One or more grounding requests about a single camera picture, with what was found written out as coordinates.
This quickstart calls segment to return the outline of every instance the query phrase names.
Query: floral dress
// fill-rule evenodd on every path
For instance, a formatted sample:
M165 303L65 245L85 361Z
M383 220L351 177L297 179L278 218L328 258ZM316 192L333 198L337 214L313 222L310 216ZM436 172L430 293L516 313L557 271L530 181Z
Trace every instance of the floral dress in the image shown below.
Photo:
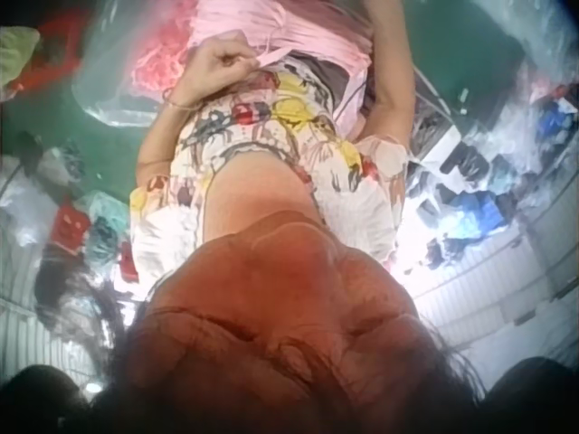
M205 102L180 134L170 176L156 176L130 196L133 257L143 290L203 244L209 186L245 152L285 162L342 242L386 261L401 220L407 153L391 138L353 145L339 137L334 104L331 89L292 57ZM378 147L381 162L375 161Z

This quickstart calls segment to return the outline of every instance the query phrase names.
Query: woman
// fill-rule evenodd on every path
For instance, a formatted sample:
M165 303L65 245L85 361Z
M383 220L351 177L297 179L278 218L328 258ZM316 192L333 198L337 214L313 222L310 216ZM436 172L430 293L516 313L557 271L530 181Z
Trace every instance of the woman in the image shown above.
M260 68L240 32L205 41L166 95L131 196L141 280L164 278L95 405L115 429L449 432L473 407L379 262L413 64L400 0L365 5L377 101L355 145L331 120L339 69L295 52Z

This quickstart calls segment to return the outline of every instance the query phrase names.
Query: light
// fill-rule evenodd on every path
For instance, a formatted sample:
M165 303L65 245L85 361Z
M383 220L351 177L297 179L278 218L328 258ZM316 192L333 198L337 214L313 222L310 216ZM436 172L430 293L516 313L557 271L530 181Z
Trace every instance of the light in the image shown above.
M84 386L85 391L88 393L100 393L102 392L102 386L97 382L89 382L86 386Z

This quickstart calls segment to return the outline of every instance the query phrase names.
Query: bracelet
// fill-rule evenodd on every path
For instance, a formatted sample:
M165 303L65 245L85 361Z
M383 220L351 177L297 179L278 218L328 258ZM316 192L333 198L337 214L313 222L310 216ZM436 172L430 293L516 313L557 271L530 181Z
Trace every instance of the bracelet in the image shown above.
M172 88L167 88L167 89L165 89L165 91L163 92L163 95L162 95L163 101L168 106L170 106L174 109L179 109L179 110L183 110L183 111L197 111L199 109L200 103L197 103L192 107L187 107L187 106L182 106L180 104L175 104L175 102L173 102L172 100L169 99L169 92L172 90L173 90Z

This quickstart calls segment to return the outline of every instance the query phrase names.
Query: person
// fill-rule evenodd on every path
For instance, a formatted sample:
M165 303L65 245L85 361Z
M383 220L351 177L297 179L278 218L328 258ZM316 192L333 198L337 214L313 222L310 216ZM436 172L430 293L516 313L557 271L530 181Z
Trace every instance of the person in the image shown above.
M130 198L152 289L91 429L448 433L476 408L383 266L413 63L401 0L365 6L376 103L355 143L333 120L343 71L300 52L261 68L242 32L203 42L166 94Z

